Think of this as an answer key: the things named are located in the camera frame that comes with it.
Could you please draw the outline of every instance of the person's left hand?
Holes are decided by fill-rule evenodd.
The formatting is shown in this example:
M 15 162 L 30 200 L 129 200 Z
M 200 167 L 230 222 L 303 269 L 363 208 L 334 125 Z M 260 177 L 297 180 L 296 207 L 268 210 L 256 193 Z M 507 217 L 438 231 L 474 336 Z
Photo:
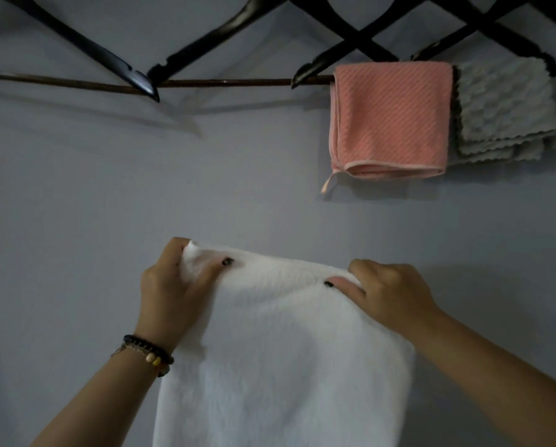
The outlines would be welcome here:
M 183 249 L 189 239 L 174 237 L 162 255 L 141 275 L 141 311 L 134 334 L 172 354 L 185 332 L 195 324 L 220 273 L 234 261 L 210 261 L 192 284 L 179 276 Z

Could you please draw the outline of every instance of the hand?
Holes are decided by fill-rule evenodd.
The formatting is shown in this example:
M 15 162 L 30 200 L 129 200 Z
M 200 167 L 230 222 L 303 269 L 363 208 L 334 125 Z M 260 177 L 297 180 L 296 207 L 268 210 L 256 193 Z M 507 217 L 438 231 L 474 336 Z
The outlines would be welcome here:
M 414 266 L 355 259 L 348 270 L 365 290 L 341 277 L 328 278 L 327 282 L 368 316 L 411 342 L 442 313 L 431 296 L 429 285 Z
M 186 285 L 179 264 L 189 241 L 171 239 L 155 265 L 141 275 L 141 311 L 134 334 L 169 354 L 203 312 L 220 273 L 233 262 L 229 257 L 212 260 L 195 282 Z

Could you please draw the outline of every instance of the metal rod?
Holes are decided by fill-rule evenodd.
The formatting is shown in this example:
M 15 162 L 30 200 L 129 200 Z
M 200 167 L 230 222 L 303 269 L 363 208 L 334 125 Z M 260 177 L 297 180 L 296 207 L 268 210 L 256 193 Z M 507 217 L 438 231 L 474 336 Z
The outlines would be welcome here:
M 0 73 L 0 80 L 5 80 L 7 82 L 45 84 L 47 86 L 59 86 L 61 88 L 144 95 L 132 86 L 125 86 L 124 84 L 85 82 L 82 80 L 43 77 L 40 75 Z M 318 75 L 316 77 L 309 78 L 303 84 L 317 86 L 330 84 L 332 82 L 334 82 L 333 75 Z M 290 79 L 169 80 L 162 83 L 159 88 L 234 88 L 252 86 L 290 86 Z

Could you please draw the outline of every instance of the wall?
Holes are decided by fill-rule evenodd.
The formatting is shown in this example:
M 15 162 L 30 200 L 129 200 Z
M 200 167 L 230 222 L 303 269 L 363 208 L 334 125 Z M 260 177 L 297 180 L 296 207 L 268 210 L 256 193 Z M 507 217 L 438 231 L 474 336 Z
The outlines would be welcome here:
M 147 70 L 245 0 L 39 1 Z M 330 1 L 356 27 L 391 3 Z M 504 23 L 556 56 L 556 27 L 530 7 Z M 461 25 L 425 5 L 376 40 L 408 57 Z M 181 75 L 289 77 L 336 40 L 284 6 Z M 442 57 L 505 53 L 475 35 Z M 0 71 L 116 82 L 1 0 Z M 27 445 L 132 329 L 140 272 L 172 235 L 341 267 L 414 263 L 446 310 L 556 377 L 556 153 L 423 182 L 339 179 L 323 198 L 326 88 L 161 95 L 0 82 L 0 446 Z M 156 391 L 126 445 L 149 444 Z M 419 360 L 401 445 L 506 444 Z

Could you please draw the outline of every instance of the textured pink fabric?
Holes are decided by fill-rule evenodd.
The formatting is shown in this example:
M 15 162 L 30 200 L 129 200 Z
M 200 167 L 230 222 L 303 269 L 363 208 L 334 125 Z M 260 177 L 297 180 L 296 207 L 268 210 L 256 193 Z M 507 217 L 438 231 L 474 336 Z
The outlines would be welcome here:
M 389 180 L 445 172 L 453 80 L 449 64 L 351 64 L 337 67 L 334 76 L 330 124 L 334 174 Z

